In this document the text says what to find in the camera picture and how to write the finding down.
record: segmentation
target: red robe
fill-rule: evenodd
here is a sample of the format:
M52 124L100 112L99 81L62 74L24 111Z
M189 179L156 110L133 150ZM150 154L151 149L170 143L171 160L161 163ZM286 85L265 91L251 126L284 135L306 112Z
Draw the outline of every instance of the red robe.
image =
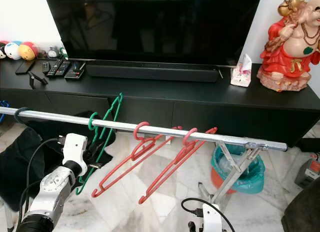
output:
M285 19L281 19L269 28L269 41L279 36L279 31L285 27ZM263 59L262 68L265 72L279 72L291 78L297 78L302 73L309 72L309 63L316 65L320 61L319 52L305 58L293 58L285 52L283 45L273 53L264 50L260 57Z

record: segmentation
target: smartphone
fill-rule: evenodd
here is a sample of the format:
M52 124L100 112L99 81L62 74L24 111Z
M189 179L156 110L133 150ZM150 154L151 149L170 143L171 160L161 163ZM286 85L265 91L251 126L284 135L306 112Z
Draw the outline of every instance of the smartphone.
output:
M27 73L31 68L32 66L34 65L35 63L35 60L24 60L20 67L16 70L15 74L25 74Z

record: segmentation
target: teal trash bin liner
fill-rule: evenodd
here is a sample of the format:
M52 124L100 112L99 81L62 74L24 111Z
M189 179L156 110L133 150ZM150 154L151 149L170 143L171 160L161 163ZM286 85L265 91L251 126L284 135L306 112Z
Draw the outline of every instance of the teal trash bin liner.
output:
M230 154L242 155L245 152L245 148L242 146L236 146L226 144ZM219 166L219 161L225 155L219 146L216 147L211 159L211 165L219 174L219 176L225 180L229 173L226 173ZM265 183L265 165L261 157L258 155L255 160L249 165L247 171L243 173L240 178L233 184L232 189L241 193L260 193L264 188Z

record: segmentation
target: white wall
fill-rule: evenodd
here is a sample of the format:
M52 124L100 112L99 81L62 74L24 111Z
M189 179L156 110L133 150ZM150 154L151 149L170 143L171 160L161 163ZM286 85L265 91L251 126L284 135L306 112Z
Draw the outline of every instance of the white wall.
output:
M36 44L60 44L61 39L46 0L0 1L2 1L0 40L32 41ZM269 26L281 19L277 13L277 8L282 1L260 1L242 52L243 54L249 54L254 63L262 61L260 53L268 40ZM312 79L309 84L320 97L320 67L311 66L311 69Z

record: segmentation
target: black tv screen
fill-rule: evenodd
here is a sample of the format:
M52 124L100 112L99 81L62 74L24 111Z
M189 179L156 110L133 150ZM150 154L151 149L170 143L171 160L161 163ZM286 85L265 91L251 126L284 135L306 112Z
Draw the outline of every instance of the black tv screen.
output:
M70 58L234 66L260 0L47 0Z

